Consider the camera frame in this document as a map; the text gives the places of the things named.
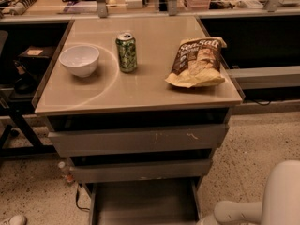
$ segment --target snack bag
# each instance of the snack bag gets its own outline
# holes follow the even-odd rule
[[[220,75],[220,51],[226,47],[221,37],[181,41],[171,74],[166,82],[180,87],[214,86],[225,82]]]

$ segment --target terrazzo floor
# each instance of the terrazzo floor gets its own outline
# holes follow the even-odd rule
[[[46,143],[47,130],[34,126]],[[212,168],[198,190],[202,215],[216,202],[254,202],[263,198],[268,174],[280,161],[300,159],[300,104],[242,105],[233,110],[230,129],[213,157]],[[22,134],[6,146],[25,145]],[[88,224],[90,199],[77,184],[66,184],[58,156],[10,158],[0,161],[0,220],[24,214],[28,225]]]

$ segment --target aluminum can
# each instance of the aluminum can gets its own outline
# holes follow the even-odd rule
[[[115,40],[119,67],[123,72],[132,72],[137,68],[137,53],[135,38],[130,33],[122,33]]]

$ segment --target lower shelf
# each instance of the lower shelf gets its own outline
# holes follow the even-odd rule
[[[90,225],[196,224],[200,218],[191,179],[94,184]]]

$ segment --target countertop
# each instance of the countertop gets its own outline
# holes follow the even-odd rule
[[[136,38],[138,69],[119,71],[115,39]],[[226,82],[215,87],[176,88],[165,82],[180,41],[205,38],[190,16],[76,20],[63,50],[78,44],[98,47],[97,71],[77,78],[56,62],[36,108],[37,115],[114,113],[234,106],[242,102],[224,67]]]
[[[143,9],[129,9],[124,0],[115,0],[116,7],[107,5],[110,17],[130,17],[130,16],[168,16],[168,12],[158,11],[157,0],[149,0]],[[98,18],[96,1],[81,2],[73,7],[68,7],[67,2],[62,0],[37,0],[23,15],[9,15],[10,7],[5,8],[5,18],[0,23],[6,22],[40,22],[40,21],[59,21],[69,19]],[[177,11],[180,15],[197,15],[201,18],[211,17],[245,17],[245,16],[275,16],[275,15],[299,15],[298,7],[279,7],[276,12],[268,12],[265,9],[238,8],[234,9],[210,9],[210,10],[188,10],[184,6],[183,0],[177,0]]]

